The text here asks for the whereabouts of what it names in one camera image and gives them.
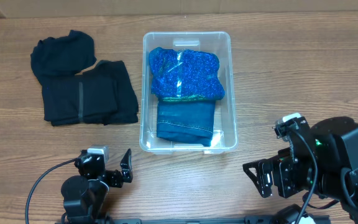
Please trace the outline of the black pants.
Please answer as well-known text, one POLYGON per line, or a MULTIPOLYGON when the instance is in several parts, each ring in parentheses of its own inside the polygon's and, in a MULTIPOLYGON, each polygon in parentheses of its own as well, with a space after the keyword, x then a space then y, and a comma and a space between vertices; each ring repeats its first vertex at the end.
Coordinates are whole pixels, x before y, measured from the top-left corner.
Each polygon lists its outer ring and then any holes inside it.
POLYGON ((44 120, 69 124, 137 123, 139 104, 122 61, 100 61, 81 75, 58 78, 42 87, 44 120))

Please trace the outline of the blue denim jeans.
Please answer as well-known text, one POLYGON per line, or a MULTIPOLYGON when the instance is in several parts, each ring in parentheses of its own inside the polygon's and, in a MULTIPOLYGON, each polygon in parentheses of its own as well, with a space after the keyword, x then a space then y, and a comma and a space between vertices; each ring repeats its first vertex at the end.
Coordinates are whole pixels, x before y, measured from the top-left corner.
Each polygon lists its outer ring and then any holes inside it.
POLYGON ((157 137, 209 147, 213 138, 215 104, 215 101, 159 101, 157 137))

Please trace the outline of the sparkly blue garment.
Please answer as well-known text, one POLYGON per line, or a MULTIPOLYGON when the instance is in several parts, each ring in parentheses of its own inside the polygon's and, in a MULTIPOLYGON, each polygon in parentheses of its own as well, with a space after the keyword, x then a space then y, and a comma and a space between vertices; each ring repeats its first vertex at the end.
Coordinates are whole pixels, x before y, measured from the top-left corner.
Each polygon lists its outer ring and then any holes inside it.
POLYGON ((224 98, 215 54, 157 47, 149 53, 151 93, 168 102, 216 101, 224 98))

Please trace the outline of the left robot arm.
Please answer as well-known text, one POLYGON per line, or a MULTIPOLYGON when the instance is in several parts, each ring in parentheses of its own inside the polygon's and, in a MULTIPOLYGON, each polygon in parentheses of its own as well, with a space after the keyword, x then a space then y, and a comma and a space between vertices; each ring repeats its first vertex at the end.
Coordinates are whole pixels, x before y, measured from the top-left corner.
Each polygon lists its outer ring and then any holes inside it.
POLYGON ((74 159, 79 174, 70 177, 61 187, 65 215, 63 223, 112 223, 101 209, 110 188, 121 188, 133 180, 131 150, 121 159, 121 170, 107 170, 107 146, 92 146, 74 159))

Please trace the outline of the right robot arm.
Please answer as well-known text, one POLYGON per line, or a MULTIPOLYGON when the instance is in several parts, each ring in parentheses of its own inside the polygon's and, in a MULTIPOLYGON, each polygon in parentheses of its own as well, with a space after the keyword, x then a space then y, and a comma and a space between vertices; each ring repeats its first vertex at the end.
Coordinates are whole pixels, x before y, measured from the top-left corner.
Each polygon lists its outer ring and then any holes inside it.
POLYGON ((277 120, 273 129, 289 146, 269 159, 243 164, 244 172, 263 198, 271 196, 273 185, 283 198, 306 193, 302 206, 284 208, 269 223, 328 222, 306 212, 313 195, 331 199, 324 208, 340 203, 358 223, 358 123, 340 116, 309 126, 304 116, 293 113, 277 120))

